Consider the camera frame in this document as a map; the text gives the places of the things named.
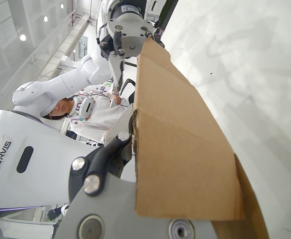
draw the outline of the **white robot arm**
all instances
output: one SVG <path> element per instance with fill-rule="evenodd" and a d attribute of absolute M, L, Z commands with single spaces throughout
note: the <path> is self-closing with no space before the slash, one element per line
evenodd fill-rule
<path fill-rule="evenodd" d="M 14 93 L 14 111 L 40 118 L 50 113 L 57 102 L 89 86 L 98 85 L 111 77 L 109 65 L 100 54 L 87 55 L 77 68 L 45 82 L 27 82 Z"/>

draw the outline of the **woman's hand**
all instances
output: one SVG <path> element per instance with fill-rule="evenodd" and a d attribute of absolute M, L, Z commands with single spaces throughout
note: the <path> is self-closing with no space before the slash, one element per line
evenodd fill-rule
<path fill-rule="evenodd" d="M 116 94 L 111 94 L 110 101 L 111 101 L 112 99 L 115 99 L 115 102 L 116 102 L 116 105 L 117 105 L 117 106 L 120 105 L 120 103 L 121 103 L 121 97 L 119 97 L 119 96 L 116 95 Z"/>

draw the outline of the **black cable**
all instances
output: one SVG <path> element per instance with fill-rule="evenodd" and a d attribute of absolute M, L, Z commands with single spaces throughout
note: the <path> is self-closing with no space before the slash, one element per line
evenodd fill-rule
<path fill-rule="evenodd" d="M 99 95 L 99 94 L 91 94 L 90 96 L 95 96 L 95 95 L 96 95 L 96 96 L 101 96 L 101 97 L 106 97 L 106 98 L 109 98 L 109 99 L 111 98 L 111 97 L 108 97 L 108 96 L 106 96 L 106 95 Z"/>

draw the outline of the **short dark hair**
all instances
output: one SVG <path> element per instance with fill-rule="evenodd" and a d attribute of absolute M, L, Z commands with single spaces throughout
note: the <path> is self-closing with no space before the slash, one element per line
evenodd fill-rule
<path fill-rule="evenodd" d="M 62 100 L 66 100 L 67 102 L 74 100 L 73 98 L 63 98 Z M 64 115 L 61 116 L 51 116 L 49 113 L 45 116 L 42 116 L 43 118 L 47 120 L 62 120 L 63 118 L 67 118 L 69 114 L 65 113 Z"/>

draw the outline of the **black chair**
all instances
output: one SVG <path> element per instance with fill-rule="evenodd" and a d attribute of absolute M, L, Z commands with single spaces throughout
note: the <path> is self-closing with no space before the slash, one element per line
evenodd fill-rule
<path fill-rule="evenodd" d="M 129 84 L 129 83 L 131 83 L 134 87 L 136 87 L 136 83 L 135 83 L 132 79 L 128 78 L 128 79 L 125 81 L 125 83 L 124 83 L 124 85 L 123 85 L 123 87 L 122 87 L 122 89 L 121 89 L 120 95 L 121 95 L 122 92 L 124 91 L 126 85 Z M 133 93 L 128 97 L 128 101 L 129 101 L 129 104 L 132 104 L 132 103 L 134 102 L 134 92 L 133 92 Z"/>

